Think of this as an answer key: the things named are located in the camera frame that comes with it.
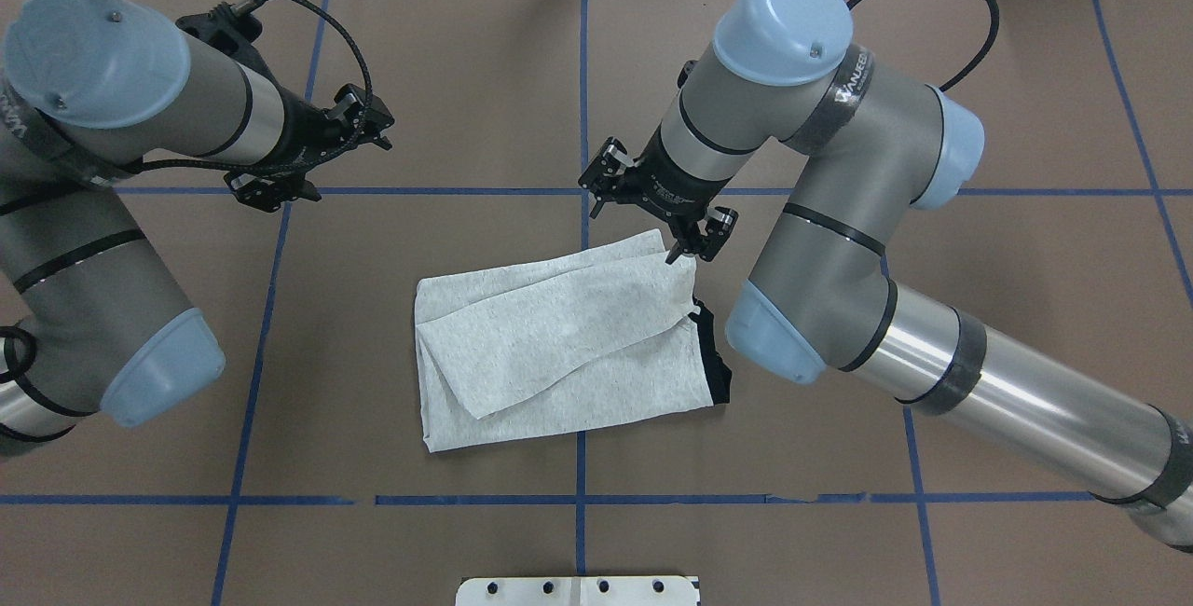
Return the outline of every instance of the white surface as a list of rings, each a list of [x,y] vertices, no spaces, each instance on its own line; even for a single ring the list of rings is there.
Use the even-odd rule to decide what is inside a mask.
[[[684,576],[611,576],[540,579],[469,579],[456,592],[456,606],[699,606],[699,579]],[[550,594],[543,585],[551,582]],[[605,581],[608,590],[601,593]],[[656,593],[654,582],[663,590]],[[489,583],[497,586],[489,594]]]
[[[414,301],[431,452],[610,427],[712,406],[696,261],[662,236],[422,279]]]

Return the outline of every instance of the gray cloth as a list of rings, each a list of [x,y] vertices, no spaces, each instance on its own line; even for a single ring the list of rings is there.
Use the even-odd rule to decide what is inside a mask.
[[[712,406],[692,290],[659,231],[550,261],[422,279],[414,303],[431,452]]]

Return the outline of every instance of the blue joint cap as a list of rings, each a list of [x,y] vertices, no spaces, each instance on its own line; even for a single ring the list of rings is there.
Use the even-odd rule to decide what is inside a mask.
[[[781,378],[808,385],[824,372],[824,360],[747,279],[725,322],[725,339],[737,352]]]
[[[985,130],[976,113],[950,100],[938,87],[929,87],[940,99],[944,132],[940,140],[940,159],[928,188],[911,203],[916,210],[935,210],[956,197],[962,185],[970,180],[982,160],[985,148]]]
[[[157,330],[104,392],[99,409],[117,425],[136,427],[190,398],[224,369],[224,355],[198,308]]]
[[[721,17],[712,50],[741,79],[796,87],[835,70],[852,41],[845,0],[737,0]]]
[[[84,129],[124,129],[154,117],[191,74],[183,31],[128,0],[25,0],[2,55],[23,99]]]

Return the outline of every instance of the white metal plate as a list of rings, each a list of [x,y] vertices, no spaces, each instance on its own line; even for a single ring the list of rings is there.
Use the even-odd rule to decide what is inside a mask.
[[[456,606],[699,606],[699,585],[685,576],[469,579]]]

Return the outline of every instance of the towel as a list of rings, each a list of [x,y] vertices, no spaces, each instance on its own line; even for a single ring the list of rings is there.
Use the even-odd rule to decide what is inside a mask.
[[[414,303],[431,452],[636,422],[728,401],[693,258],[660,231],[549,261],[422,279]]]

